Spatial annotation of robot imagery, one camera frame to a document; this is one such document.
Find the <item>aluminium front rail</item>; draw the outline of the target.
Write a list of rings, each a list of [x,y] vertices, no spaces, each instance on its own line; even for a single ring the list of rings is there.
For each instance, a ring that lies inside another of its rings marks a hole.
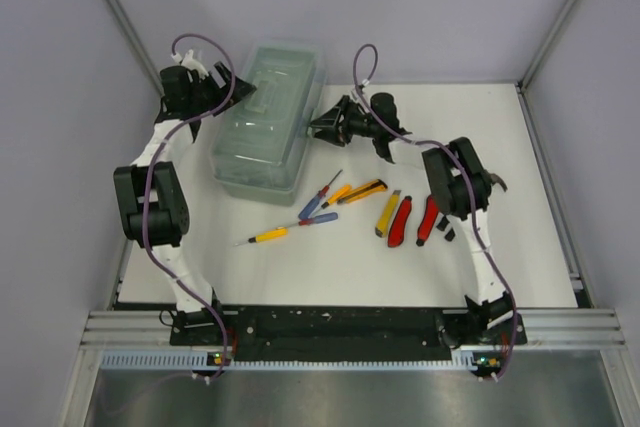
[[[96,311],[84,348],[228,350],[238,361],[446,360],[455,349],[507,347],[585,350],[624,339],[615,314],[599,309],[523,309],[482,330],[466,310],[382,307],[230,306],[217,323],[209,313]]]

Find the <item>yellow handled screwdriver lower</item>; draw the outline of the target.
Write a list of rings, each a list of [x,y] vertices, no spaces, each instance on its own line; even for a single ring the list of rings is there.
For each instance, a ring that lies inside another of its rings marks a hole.
[[[237,242],[235,244],[235,247],[237,246],[242,246],[245,244],[256,244],[256,243],[263,243],[263,242],[268,242],[271,240],[275,240],[284,236],[288,235],[288,229],[284,228],[284,227],[280,227],[280,228],[276,228],[267,232],[263,232],[260,234],[257,234],[255,236],[249,237],[246,240],[242,240],[240,242]]]

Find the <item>blue handled screwdriver upper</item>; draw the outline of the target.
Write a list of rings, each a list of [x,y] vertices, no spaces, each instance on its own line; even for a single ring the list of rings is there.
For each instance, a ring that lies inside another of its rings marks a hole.
[[[342,169],[340,169],[335,175],[334,177],[324,186],[322,187],[312,198],[311,200],[305,205],[305,207],[299,212],[298,214],[298,219],[299,220],[306,220],[308,218],[311,217],[311,214],[316,210],[316,208],[320,205],[320,202],[324,199],[324,197],[326,196],[327,192],[329,191],[331,185],[335,182],[335,180],[341,175],[341,173],[343,172]]]

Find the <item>yellow handled screwdriver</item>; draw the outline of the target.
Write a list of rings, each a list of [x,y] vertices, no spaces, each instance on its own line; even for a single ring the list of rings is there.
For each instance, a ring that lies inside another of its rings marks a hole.
[[[343,185],[338,190],[336,190],[325,202],[322,203],[321,209],[324,210],[329,206],[335,204],[339,199],[346,196],[351,191],[351,189],[352,187],[350,184]]]
[[[267,232],[263,232],[260,234],[257,234],[255,236],[249,237],[246,240],[242,240],[240,242],[237,242],[235,244],[235,247],[237,246],[242,246],[245,244],[256,244],[256,243],[263,243],[263,242],[268,242],[271,240],[275,240],[284,236],[288,235],[288,229],[284,228],[284,227],[280,227],[280,228],[276,228]]]

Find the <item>yellow black utility knife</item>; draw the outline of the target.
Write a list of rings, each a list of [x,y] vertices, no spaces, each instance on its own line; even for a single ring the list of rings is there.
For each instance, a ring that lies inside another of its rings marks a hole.
[[[338,205],[350,204],[357,200],[364,199],[374,193],[385,192],[387,190],[388,190],[388,186],[383,180],[375,179],[349,191],[347,194],[345,194],[344,196],[340,197],[337,200],[337,204]]]

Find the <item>yellow handled screwdriver upper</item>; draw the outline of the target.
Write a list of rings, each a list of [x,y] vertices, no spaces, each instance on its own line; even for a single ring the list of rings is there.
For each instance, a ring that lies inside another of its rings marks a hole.
[[[322,203],[321,209],[324,210],[329,206],[335,204],[339,199],[346,196],[351,191],[351,189],[352,187],[350,184],[343,185],[338,190],[336,190],[325,202]]]

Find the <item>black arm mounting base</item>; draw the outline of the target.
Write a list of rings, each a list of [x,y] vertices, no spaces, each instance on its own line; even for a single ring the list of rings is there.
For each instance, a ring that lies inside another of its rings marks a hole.
[[[199,323],[180,331],[172,316],[170,343],[231,349],[239,362],[311,363],[448,360],[457,348],[442,340],[445,321],[464,319],[465,309],[227,305],[223,327]],[[505,347],[527,341],[524,323],[504,323],[460,346]]]

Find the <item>red utility knife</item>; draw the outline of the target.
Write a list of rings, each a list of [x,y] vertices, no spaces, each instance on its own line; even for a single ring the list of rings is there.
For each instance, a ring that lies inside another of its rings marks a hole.
[[[432,195],[426,198],[423,218],[418,226],[416,245],[422,247],[429,239],[439,214],[438,207]]]
[[[405,196],[399,204],[395,217],[387,235],[387,246],[397,248],[405,240],[405,231],[408,218],[412,211],[412,197]]]

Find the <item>green translucent tool box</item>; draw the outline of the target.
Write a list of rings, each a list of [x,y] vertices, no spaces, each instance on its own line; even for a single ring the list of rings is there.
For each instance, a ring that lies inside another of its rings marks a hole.
[[[213,177],[233,197],[291,206],[326,81],[323,52],[312,43],[263,40],[241,78],[256,90],[221,116]]]

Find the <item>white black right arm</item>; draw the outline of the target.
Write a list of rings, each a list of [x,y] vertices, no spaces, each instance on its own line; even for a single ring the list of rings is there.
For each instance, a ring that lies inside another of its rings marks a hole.
[[[445,321],[440,327],[442,340],[453,347],[466,340],[487,343],[502,332],[506,322],[517,329],[513,293],[492,256],[488,233],[492,187],[506,185],[483,167],[468,138],[446,145],[415,139],[400,126],[395,100],[389,93],[377,93],[370,99],[360,94],[343,96],[329,111],[305,124],[305,135],[339,147],[348,145],[354,136],[370,138],[376,153],[388,162],[393,160],[392,148],[401,142],[417,147],[429,144],[431,148],[421,153],[430,187],[425,209],[437,209],[445,220],[459,220],[477,284],[465,297],[464,319]]]

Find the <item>black hammer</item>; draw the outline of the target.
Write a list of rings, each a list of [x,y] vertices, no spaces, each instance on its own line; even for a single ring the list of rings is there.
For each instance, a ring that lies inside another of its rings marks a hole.
[[[449,225],[449,221],[448,221],[447,217],[446,216],[442,216],[440,221],[437,224],[437,228],[440,231],[444,231],[448,225]]]
[[[460,220],[476,237],[480,233],[481,222],[488,218],[489,198],[494,187],[508,191],[506,182],[498,174],[486,170],[454,176],[447,185],[444,215]]]

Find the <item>blue handled screwdriver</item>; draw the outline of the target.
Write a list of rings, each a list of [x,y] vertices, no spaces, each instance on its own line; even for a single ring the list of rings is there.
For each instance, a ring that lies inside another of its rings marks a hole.
[[[302,226],[324,224],[324,223],[335,221],[338,218],[339,218],[339,214],[337,212],[324,213],[324,214],[320,214],[304,220],[298,220],[292,224],[286,225],[285,229],[290,229],[298,226],[302,227]]]
[[[342,169],[340,169],[335,175],[334,177],[324,186],[322,187],[312,198],[311,200],[305,205],[305,207],[299,212],[298,214],[298,219],[299,220],[306,220],[308,218],[311,217],[311,214],[316,210],[316,208],[320,205],[320,202],[324,199],[324,197],[326,196],[327,192],[329,191],[331,185],[335,182],[335,180],[341,175],[341,173],[343,172]]]

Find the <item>aluminium frame post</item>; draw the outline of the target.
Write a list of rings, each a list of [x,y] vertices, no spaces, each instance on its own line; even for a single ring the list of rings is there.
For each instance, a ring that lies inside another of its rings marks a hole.
[[[553,53],[556,45],[570,25],[572,18],[582,1],[583,0],[564,0],[553,23],[537,48],[522,78],[518,82],[518,89],[521,93],[525,93],[539,76],[548,58]]]
[[[152,58],[144,46],[130,16],[122,5],[120,0],[103,0],[107,10],[112,15],[118,29],[120,30],[125,43],[131,51],[133,57],[142,69],[147,80],[151,83],[153,89],[158,95],[163,93],[161,87],[160,76],[152,61]]]

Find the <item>red utility knife right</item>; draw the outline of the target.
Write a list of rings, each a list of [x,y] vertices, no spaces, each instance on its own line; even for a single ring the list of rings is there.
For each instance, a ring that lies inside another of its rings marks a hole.
[[[418,226],[416,245],[422,247],[429,239],[439,214],[438,207],[432,195],[426,198],[423,218]]]

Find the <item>red utility knife left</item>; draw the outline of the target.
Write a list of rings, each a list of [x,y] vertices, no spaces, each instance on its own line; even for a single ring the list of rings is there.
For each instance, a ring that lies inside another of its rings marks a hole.
[[[387,246],[397,248],[405,240],[405,231],[408,218],[412,211],[412,197],[405,196],[399,204],[395,217],[387,235]]]

